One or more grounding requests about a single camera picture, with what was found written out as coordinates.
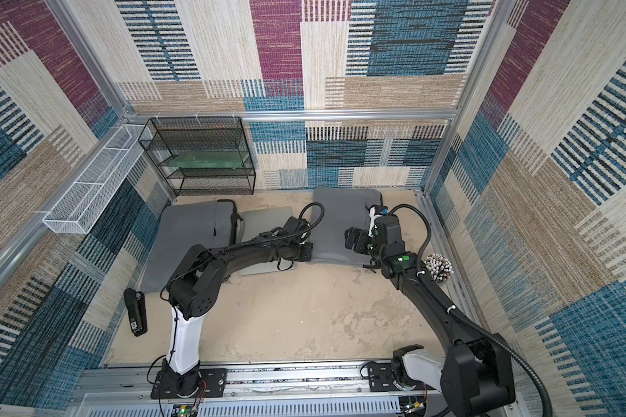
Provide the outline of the cup of coloured pencils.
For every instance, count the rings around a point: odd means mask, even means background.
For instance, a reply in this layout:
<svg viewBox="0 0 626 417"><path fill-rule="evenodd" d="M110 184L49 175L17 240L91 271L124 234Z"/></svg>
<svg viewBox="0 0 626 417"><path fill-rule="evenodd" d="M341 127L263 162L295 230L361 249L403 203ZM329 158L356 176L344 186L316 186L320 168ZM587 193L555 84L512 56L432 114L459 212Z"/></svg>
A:
<svg viewBox="0 0 626 417"><path fill-rule="evenodd" d="M443 284L454 273L451 261L440 254L428 255L424 259L424 266L429 270L432 280L437 284Z"/></svg>

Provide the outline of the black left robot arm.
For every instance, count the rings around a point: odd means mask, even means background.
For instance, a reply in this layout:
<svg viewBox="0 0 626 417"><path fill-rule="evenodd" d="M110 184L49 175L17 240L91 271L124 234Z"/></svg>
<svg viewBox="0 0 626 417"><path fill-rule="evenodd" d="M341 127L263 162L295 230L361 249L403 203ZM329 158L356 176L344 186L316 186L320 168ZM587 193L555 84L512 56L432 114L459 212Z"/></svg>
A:
<svg viewBox="0 0 626 417"><path fill-rule="evenodd" d="M172 326L169 352L155 385L160 394L190 398L203 387L199 344L205 316L215 306L221 285L234 273L253 265L299 262L311 252L311 231L325 214L321 203L309 203L299 216L245 243L222 248L190 248L164 286Z"/></svg>

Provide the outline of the black tool at left wall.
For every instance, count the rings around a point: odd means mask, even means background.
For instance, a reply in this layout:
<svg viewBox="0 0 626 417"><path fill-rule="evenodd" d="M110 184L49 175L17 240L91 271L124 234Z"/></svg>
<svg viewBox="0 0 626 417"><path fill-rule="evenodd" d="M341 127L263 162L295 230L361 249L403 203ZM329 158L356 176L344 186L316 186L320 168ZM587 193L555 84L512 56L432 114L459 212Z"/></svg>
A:
<svg viewBox="0 0 626 417"><path fill-rule="evenodd" d="M127 309L130 331L135 337L144 335L148 331L144 293L127 288L123 292L123 300Z"/></svg>

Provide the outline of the green board on shelf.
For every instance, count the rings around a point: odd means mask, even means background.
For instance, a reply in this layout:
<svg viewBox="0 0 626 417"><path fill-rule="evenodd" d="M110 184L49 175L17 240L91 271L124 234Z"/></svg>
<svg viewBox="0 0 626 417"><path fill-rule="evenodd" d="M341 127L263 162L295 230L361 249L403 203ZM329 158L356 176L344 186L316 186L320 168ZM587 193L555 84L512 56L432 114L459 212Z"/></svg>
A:
<svg viewBox="0 0 626 417"><path fill-rule="evenodd" d="M248 152L241 151L189 151L166 159L160 166L181 169L238 169L249 158Z"/></svg>

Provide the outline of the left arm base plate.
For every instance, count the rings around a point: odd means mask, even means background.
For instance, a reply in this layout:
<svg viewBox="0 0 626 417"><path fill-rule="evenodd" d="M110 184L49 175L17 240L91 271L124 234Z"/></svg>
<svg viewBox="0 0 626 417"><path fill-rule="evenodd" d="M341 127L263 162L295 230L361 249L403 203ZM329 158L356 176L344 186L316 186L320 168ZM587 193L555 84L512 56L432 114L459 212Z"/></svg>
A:
<svg viewBox="0 0 626 417"><path fill-rule="evenodd" d="M193 368L179 375L171 368L160 370L151 389L152 400L221 398L224 395L227 368Z"/></svg>

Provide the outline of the silver Apple laptop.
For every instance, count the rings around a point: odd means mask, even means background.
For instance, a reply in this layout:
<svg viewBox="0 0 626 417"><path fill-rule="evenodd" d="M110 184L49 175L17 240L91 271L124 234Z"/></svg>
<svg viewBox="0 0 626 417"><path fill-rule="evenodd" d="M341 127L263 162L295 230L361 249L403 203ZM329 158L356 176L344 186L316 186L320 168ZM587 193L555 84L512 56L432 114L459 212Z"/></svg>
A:
<svg viewBox="0 0 626 417"><path fill-rule="evenodd" d="M252 210L243 213L243 234L241 243L245 243L257 237L259 234L270 231L276 227L282 227L292 216L292 209L285 208L264 208L263 210ZM240 276L253 276L260 274L276 273L283 270L295 269L296 264L292 261L263 262L242 269L238 272Z"/></svg>

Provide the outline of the grey zippered laptop sleeve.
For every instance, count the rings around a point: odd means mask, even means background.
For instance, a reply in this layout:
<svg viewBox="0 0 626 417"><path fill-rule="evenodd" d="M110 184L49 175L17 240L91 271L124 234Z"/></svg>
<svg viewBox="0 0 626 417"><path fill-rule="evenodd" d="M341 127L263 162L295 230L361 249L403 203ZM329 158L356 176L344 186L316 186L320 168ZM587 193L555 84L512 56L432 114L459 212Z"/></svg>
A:
<svg viewBox="0 0 626 417"><path fill-rule="evenodd" d="M140 290L158 293L195 245L222 248L236 241L236 203L230 199L170 206L163 211Z"/></svg>

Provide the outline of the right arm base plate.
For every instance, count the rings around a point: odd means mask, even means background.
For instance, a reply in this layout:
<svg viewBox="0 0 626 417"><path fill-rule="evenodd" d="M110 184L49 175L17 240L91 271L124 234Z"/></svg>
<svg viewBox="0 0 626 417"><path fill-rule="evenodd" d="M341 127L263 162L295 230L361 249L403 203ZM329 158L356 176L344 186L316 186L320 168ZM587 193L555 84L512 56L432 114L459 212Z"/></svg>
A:
<svg viewBox="0 0 626 417"><path fill-rule="evenodd" d="M396 375L389 363L368 361L363 364L360 375L367 380L372 393L409 391L412 386L406 386L396 380Z"/></svg>

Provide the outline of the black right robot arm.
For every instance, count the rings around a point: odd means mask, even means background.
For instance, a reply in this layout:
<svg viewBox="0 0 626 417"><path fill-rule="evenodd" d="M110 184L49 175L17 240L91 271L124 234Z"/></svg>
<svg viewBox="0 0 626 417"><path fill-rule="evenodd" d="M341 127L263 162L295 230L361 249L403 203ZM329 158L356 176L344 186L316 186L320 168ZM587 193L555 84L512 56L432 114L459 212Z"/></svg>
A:
<svg viewBox="0 0 626 417"><path fill-rule="evenodd" d="M369 209L370 227L347 229L345 246L368 255L374 269L390 280L422 314L442 344L445 355L409 349L396 358L396 383L417 382L439 391L455 416L479 416L516 401L512 366L517 364L536 388L545 416L554 414L543 380L499 334L492 334L466 316L435 283L422 253L405 247L396 210Z"/></svg>

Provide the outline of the grey laptop bag with handles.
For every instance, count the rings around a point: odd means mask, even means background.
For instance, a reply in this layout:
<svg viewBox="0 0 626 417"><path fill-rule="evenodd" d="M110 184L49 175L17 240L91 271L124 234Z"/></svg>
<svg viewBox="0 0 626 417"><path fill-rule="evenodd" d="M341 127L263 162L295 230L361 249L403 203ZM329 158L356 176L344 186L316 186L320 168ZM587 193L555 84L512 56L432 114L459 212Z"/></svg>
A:
<svg viewBox="0 0 626 417"><path fill-rule="evenodd" d="M350 228L367 230L369 208L381 205L382 194L376 189L335 189L316 187L313 200L324 206L320 224L311 232L311 263L361 267L370 257L345 248L344 232Z"/></svg>

